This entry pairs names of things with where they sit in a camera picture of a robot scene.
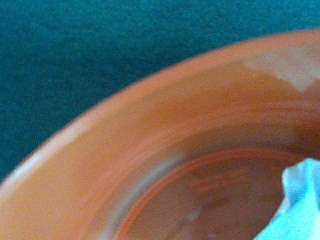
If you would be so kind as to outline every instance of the bowl rim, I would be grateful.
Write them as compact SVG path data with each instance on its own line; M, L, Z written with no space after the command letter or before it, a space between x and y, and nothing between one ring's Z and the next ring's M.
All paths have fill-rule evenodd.
M227 62L286 48L320 44L320 29L262 36L199 54L142 78L89 108L29 154L2 182L0 204L50 158L103 119L174 82Z

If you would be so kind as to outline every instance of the terracotta pot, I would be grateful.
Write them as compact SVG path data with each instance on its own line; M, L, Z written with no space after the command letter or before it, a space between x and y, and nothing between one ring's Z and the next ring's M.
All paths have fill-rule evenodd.
M0 188L0 239L253 238L281 172L320 158L320 31L152 75L53 136Z

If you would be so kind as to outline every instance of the pot rim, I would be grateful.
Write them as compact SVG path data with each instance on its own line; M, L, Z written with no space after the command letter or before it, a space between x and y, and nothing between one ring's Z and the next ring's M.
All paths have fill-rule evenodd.
M19 188L20 184L47 163L55 153L89 131L103 119L115 114L132 102L178 82L188 75L197 74L231 61L280 49L314 44L320 44L320 29L265 36L197 55L142 78L75 118L27 156L1 183L0 203L5 202L5 199L9 198Z

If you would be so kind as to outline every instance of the dark green carpet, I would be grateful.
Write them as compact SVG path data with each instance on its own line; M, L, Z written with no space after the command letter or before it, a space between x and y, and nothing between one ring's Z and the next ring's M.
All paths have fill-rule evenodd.
M318 0L0 3L0 181L99 101L194 55L320 27Z

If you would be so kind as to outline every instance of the light blue cloth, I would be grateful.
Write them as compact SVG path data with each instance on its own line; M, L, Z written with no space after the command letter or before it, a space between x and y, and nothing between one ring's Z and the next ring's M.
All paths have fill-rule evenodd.
M282 183L284 199L255 240L320 240L320 161L285 169Z

